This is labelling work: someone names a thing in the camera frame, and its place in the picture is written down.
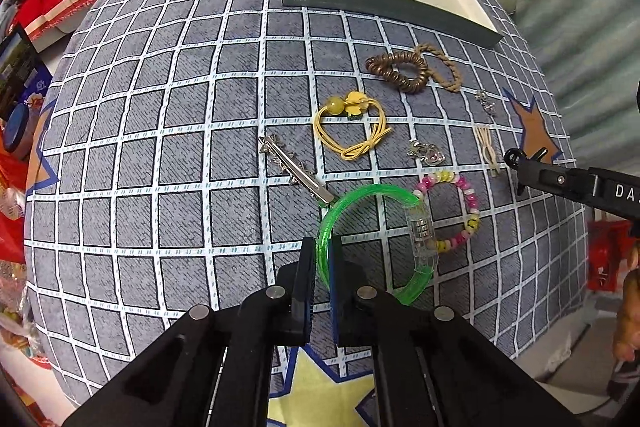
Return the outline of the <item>person's right hand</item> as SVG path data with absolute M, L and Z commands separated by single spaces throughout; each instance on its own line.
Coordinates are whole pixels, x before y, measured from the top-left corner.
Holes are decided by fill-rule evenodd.
M 616 317 L 613 355 L 618 361 L 632 362 L 640 347 L 639 243 L 627 256 L 629 271 L 624 280 L 623 301 Z

